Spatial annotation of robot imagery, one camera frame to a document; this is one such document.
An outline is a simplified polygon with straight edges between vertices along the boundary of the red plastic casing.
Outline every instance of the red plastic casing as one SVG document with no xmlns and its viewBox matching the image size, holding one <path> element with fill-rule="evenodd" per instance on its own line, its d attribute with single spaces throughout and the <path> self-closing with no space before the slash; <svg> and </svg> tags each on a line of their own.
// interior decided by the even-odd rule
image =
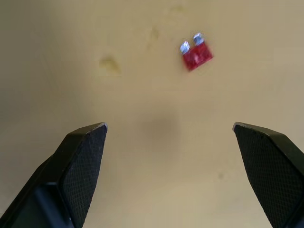
<svg viewBox="0 0 304 228">
<path fill-rule="evenodd" d="M 184 62 L 188 70 L 194 70 L 200 65 L 206 63 L 213 58 L 213 55 L 209 51 L 206 42 L 191 48 L 186 54 L 183 55 Z"/>
</svg>

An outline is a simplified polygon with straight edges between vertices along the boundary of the fuse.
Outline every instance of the fuse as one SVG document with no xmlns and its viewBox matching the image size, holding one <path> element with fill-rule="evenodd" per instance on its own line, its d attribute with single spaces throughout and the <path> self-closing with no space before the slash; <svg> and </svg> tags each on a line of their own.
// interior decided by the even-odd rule
<svg viewBox="0 0 304 228">
<path fill-rule="evenodd" d="M 200 33 L 195 34 L 193 40 L 195 42 L 194 47 L 190 48 L 187 41 L 180 47 L 184 62 L 189 71 L 194 70 L 213 58 L 212 53 L 206 45 L 205 39 Z"/>
</svg>

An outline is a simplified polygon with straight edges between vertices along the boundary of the textured rubber pad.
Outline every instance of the textured rubber pad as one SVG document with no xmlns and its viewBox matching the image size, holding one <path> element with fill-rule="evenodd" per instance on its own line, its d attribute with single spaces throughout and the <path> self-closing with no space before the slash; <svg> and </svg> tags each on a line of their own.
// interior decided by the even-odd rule
<svg viewBox="0 0 304 228">
<path fill-rule="evenodd" d="M 76 228 L 85 222 L 95 191 L 107 128 L 101 126 L 88 133 L 64 174 L 60 190 Z"/>
<path fill-rule="evenodd" d="M 282 228 L 303 198 L 300 173 L 268 135 L 236 125 L 249 182 L 274 228 Z"/>
</svg>

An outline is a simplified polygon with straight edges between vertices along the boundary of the metal terminal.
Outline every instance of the metal terminal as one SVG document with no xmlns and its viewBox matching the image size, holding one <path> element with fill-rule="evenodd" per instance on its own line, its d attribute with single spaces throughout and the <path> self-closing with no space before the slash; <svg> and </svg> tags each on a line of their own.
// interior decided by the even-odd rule
<svg viewBox="0 0 304 228">
<path fill-rule="evenodd" d="M 180 52 L 184 55 L 186 54 L 190 49 L 190 45 L 187 41 L 183 42 L 183 44 L 180 46 Z"/>
<path fill-rule="evenodd" d="M 204 37 L 200 33 L 195 34 L 193 40 L 195 42 L 195 45 L 200 45 L 205 41 Z"/>
</svg>

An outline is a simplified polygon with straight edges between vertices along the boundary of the stain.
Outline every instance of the stain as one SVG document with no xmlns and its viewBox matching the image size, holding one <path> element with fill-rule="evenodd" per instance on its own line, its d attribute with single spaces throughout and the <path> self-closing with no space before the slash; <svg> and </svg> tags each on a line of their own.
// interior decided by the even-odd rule
<svg viewBox="0 0 304 228">
<path fill-rule="evenodd" d="M 159 37 L 160 37 L 159 30 L 156 27 L 153 27 L 149 35 L 147 48 L 150 49 L 152 45 L 158 40 Z"/>
<path fill-rule="evenodd" d="M 220 179 L 220 180 L 224 179 L 224 174 L 222 172 L 219 173 L 218 179 Z"/>
<path fill-rule="evenodd" d="M 99 67 L 106 69 L 107 72 L 120 74 L 121 69 L 117 61 L 112 56 L 107 56 L 99 61 Z"/>
<path fill-rule="evenodd" d="M 169 13 L 184 13 L 186 12 L 186 8 L 182 5 L 175 5 L 169 9 Z"/>
</svg>

